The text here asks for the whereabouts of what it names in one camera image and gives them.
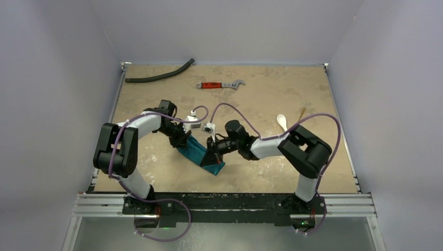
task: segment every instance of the black hose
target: black hose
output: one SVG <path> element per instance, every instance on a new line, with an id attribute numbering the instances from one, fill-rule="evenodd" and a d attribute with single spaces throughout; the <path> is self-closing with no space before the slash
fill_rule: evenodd
<path id="1" fill-rule="evenodd" d="M 149 83 L 149 82 L 154 82 L 154 81 L 157 81 L 160 79 L 174 77 L 174 76 L 184 72 L 186 69 L 188 69 L 192 63 L 194 63 L 194 59 L 190 59 L 188 62 L 186 62 L 186 64 L 184 64 L 182 67 L 178 68 L 177 70 L 175 70 L 173 72 L 168 72 L 168 73 L 161 74 L 158 76 L 153 76 L 153 77 L 125 78 L 125 82 L 126 83 Z"/>

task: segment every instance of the adjustable wrench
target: adjustable wrench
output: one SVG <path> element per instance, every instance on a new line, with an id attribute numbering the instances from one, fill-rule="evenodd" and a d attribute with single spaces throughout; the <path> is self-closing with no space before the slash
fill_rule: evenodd
<path id="1" fill-rule="evenodd" d="M 236 80 L 232 83 L 221 83 L 221 82 L 203 82 L 203 83 L 199 83 L 197 84 L 197 88 L 201 88 L 201 89 L 212 89 L 212 88 L 232 88 L 232 89 L 237 89 L 239 85 L 246 85 L 243 80 Z"/>

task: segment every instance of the blue fabric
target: blue fabric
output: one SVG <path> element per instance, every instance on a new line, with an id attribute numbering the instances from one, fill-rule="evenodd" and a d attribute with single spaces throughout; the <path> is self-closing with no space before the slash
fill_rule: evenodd
<path id="1" fill-rule="evenodd" d="M 185 149 L 177 148 L 177 150 L 187 159 L 194 162 L 197 166 L 200 166 L 200 162 L 202 161 L 206 152 L 206 148 L 202 146 L 192 135 L 189 135 L 188 137 L 187 147 Z M 210 165 L 202 168 L 213 175 L 217 175 L 224 166 L 225 162 L 221 162 L 217 165 Z"/>

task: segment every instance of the white wall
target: white wall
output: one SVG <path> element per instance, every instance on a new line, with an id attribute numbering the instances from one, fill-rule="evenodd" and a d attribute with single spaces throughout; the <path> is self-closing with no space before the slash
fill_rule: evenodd
<path id="1" fill-rule="evenodd" d="M 87 0 L 0 2 L 0 250 L 60 250 L 120 64 Z"/>
<path id="2" fill-rule="evenodd" d="M 443 2 L 363 2 L 328 67 L 388 250 L 443 246 Z"/>
<path id="3" fill-rule="evenodd" d="M 91 0 L 121 61 L 329 62 L 363 0 Z"/>

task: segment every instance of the white spoon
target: white spoon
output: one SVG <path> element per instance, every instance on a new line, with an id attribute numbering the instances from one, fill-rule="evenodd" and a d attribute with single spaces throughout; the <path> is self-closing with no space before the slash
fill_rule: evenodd
<path id="1" fill-rule="evenodd" d="M 286 125 L 286 117 L 283 114 L 279 114 L 277 116 L 277 122 L 285 132 L 288 130 L 288 126 Z"/>

